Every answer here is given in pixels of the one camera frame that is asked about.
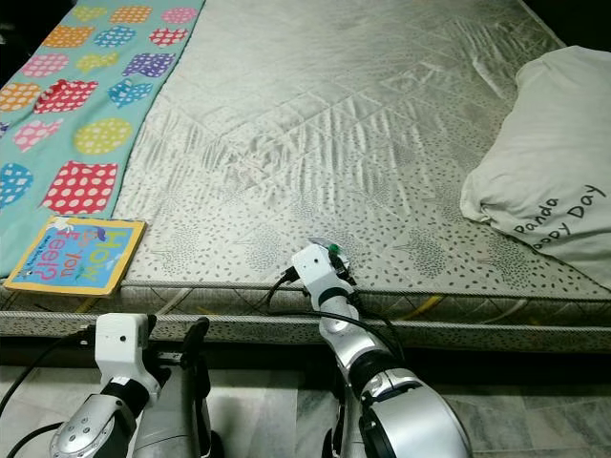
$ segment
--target book cover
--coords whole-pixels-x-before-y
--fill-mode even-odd
[[[145,225],[143,221],[51,217],[4,286],[109,296],[125,275]]]

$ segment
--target white pillow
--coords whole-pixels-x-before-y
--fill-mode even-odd
[[[611,289],[611,53],[548,52],[516,82],[460,209]]]

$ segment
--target colorful polka dot shape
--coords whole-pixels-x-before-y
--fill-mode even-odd
[[[125,143],[131,134],[129,122],[108,117],[76,131],[74,146],[83,155],[104,155]]]
[[[94,43],[102,48],[116,48],[124,45],[136,36],[136,31],[129,27],[114,26],[107,31],[101,31],[95,36]]]
[[[94,30],[95,27],[57,26],[42,44],[50,48],[78,48],[87,41]]]
[[[113,12],[111,22],[114,24],[137,24],[145,22],[152,10],[151,7],[121,7]]]
[[[34,177],[23,165],[9,163],[0,169],[0,209],[14,203],[30,189]]]
[[[40,94],[33,83],[10,83],[0,91],[0,112],[14,112],[30,105]]]
[[[40,140],[57,132],[62,122],[64,122],[63,119],[57,119],[54,122],[45,124],[36,119],[35,121],[32,121],[19,129],[12,141],[15,142],[17,147],[19,147],[23,153],[25,153]]]
[[[115,188],[117,168],[114,163],[69,160],[57,172],[41,205],[61,215],[100,213]]]
[[[26,62],[21,72],[25,76],[42,78],[59,72],[67,65],[68,56],[66,54],[35,54]]]
[[[111,52],[109,54],[85,54],[78,62],[76,67],[84,73],[87,73],[98,67],[110,67],[114,65],[118,60],[118,52]]]
[[[131,79],[125,78],[108,90],[108,96],[111,97],[118,108],[121,108],[146,97],[152,89],[153,84],[141,83],[135,85]]]
[[[198,11],[195,8],[178,7],[164,11],[161,19],[168,24],[184,24],[193,20],[197,15]]]
[[[175,54],[151,52],[136,54],[123,71],[123,76],[129,76],[132,73],[142,73],[150,77],[162,76],[172,65],[175,56]]]
[[[187,29],[155,29],[150,35],[149,40],[155,43],[160,48],[171,46],[179,43],[189,33]]]
[[[102,7],[85,7],[77,5],[73,8],[73,16],[82,22],[88,22],[106,14],[108,10]]]
[[[97,81],[86,82],[59,79],[38,97],[34,105],[34,112],[42,114],[76,110],[87,101],[96,87]]]
[[[4,136],[11,124],[9,122],[0,122],[0,138]]]

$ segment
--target tile floor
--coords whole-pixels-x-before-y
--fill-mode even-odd
[[[3,394],[18,367],[0,367]],[[330,393],[299,389],[298,372],[211,371],[208,403],[227,458],[318,458],[332,426]],[[20,437],[63,421],[98,390],[92,369],[42,368],[15,393],[0,421],[0,456]],[[475,458],[611,458],[611,386],[436,387],[468,430]],[[47,457],[51,434],[19,455]]]

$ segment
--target bed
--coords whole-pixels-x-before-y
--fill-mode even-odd
[[[203,313],[214,340],[317,343],[261,297],[324,237],[406,345],[608,351],[609,290],[458,207],[516,71],[561,46],[515,0],[208,0],[129,158],[113,216],[149,227],[119,293],[2,290],[0,333],[133,311],[179,339]],[[309,304],[291,285],[273,306]]]

